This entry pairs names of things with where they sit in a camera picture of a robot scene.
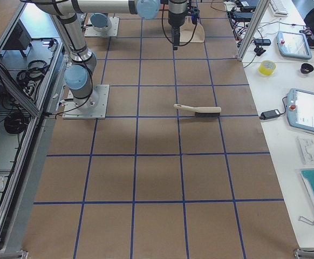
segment white mounting plate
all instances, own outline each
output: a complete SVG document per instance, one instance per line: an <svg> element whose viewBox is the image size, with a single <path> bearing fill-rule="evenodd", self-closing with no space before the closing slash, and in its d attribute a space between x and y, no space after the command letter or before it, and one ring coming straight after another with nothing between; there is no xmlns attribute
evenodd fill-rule
<svg viewBox="0 0 314 259"><path fill-rule="evenodd" d="M107 112L108 96L109 96L109 85L95 85L93 90L97 92L99 99L98 104L95 108L88 110L75 109L69 113L64 113L62 117L64 119L105 119ZM73 94L69 91L67 98L73 98ZM75 108L74 102L70 101L65 105L65 111Z"/></svg>
<svg viewBox="0 0 314 259"><path fill-rule="evenodd" d="M112 27L104 32L96 31L93 27L87 27L84 36L87 38L108 38L108 37L116 37L118 35L119 30L119 17L108 17L112 22Z"/></svg>

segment keyboard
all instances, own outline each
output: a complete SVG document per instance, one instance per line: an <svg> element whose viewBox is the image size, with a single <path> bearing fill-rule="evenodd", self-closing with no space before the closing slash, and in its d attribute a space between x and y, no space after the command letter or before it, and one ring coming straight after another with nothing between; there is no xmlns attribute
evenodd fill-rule
<svg viewBox="0 0 314 259"><path fill-rule="evenodd" d="M288 11L284 7L282 0L270 0L269 8L276 17L288 16Z"/></svg>

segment blue tablet frame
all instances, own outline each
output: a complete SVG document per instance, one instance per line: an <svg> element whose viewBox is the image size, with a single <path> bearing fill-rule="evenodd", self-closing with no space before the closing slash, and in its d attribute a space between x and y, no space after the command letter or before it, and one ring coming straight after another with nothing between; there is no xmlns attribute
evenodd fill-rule
<svg viewBox="0 0 314 259"><path fill-rule="evenodd" d="M285 47L285 44L281 44L281 40L283 39L283 34L284 33L288 33L288 34L294 34L294 35L301 35L303 38L303 42L304 42L304 47L306 49L307 54L306 55L299 55L296 53L290 53L288 52L288 49ZM310 52L310 48L307 42L307 38L306 35L303 33L294 33L294 32L286 32L286 31L279 31L277 34L277 45L279 48L279 52L281 53L281 55L283 57L287 57L287 58L299 58L299 59L311 59L312 58L312 53Z"/></svg>
<svg viewBox="0 0 314 259"><path fill-rule="evenodd" d="M288 101L286 104L286 116L288 118L288 122L290 124L290 126L292 127L296 127L296 128L301 128L301 129L305 129L307 131L312 131L314 132L314 127L309 127L309 126L305 126L299 123L296 123L296 114L297 114L297 106L295 110L290 110L289 107L292 104L295 104L295 101L297 100L296 98L296 92L304 92L304 93L309 93L309 94L313 94L314 92L310 92L310 91L305 91L305 90L301 90L301 89L296 89L296 88L292 88L290 90L290 92L288 93Z"/></svg>

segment yellow tape roll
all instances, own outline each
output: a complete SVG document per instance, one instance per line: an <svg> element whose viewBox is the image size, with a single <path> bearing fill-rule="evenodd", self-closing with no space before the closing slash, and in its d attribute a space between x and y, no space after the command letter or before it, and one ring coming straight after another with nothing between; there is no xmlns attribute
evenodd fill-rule
<svg viewBox="0 0 314 259"><path fill-rule="evenodd" d="M269 60L262 61L259 67L260 73L264 74L265 76L271 75L275 69L276 69L276 64Z"/></svg>

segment brush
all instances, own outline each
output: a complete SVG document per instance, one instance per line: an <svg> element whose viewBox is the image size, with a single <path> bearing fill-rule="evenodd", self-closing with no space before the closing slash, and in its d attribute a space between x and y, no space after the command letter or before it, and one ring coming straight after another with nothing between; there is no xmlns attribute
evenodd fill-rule
<svg viewBox="0 0 314 259"><path fill-rule="evenodd" d="M222 109L220 107L191 107L181 104L174 104L174 108L178 110L195 112L197 117L219 117Z"/></svg>

